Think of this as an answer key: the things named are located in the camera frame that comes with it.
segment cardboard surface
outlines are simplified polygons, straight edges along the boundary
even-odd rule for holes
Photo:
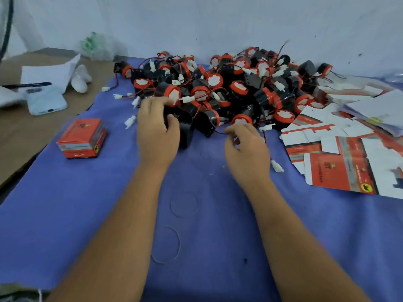
[[[7,60],[0,66],[0,85],[18,84],[23,65],[63,64],[71,57],[55,57],[39,53],[25,53]],[[81,59],[92,76],[87,93],[77,93],[70,85],[63,95],[68,107],[65,110],[42,116],[33,116],[26,104],[0,109],[0,186],[28,160],[41,151],[73,116],[85,111],[95,96],[113,76],[112,61]]]

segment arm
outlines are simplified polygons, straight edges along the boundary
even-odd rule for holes
[[[158,194],[179,146],[179,122],[163,120],[168,99],[143,101],[138,115],[140,164],[122,198],[49,302],[139,301],[151,256]]]
[[[233,125],[225,133],[230,135],[225,142],[228,167],[254,208],[281,299],[369,301],[277,191],[269,176],[267,146],[256,129],[251,125]]]

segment blue fabric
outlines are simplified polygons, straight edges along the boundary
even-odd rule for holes
[[[64,158],[56,140],[67,123],[0,206],[0,283],[53,288],[108,216],[139,162],[136,124],[123,124],[132,99],[112,96],[132,91],[121,79],[78,116],[101,118],[108,130],[98,158]],[[268,144],[285,172],[271,177],[290,207],[371,299],[403,300],[403,202],[307,185],[277,136],[270,131]],[[195,131],[169,168],[152,251],[167,263],[151,261],[144,301],[280,300],[252,208],[226,166],[224,139]],[[179,241],[166,226],[181,241],[172,261]]]

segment small red packaging box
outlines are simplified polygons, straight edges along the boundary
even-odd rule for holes
[[[68,159],[97,157],[105,137],[106,129],[100,119],[77,119],[57,144]]]

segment light blue phone case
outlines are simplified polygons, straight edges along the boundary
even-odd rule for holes
[[[67,108],[67,102],[56,86],[29,88],[25,91],[28,110],[33,116],[41,116]]]

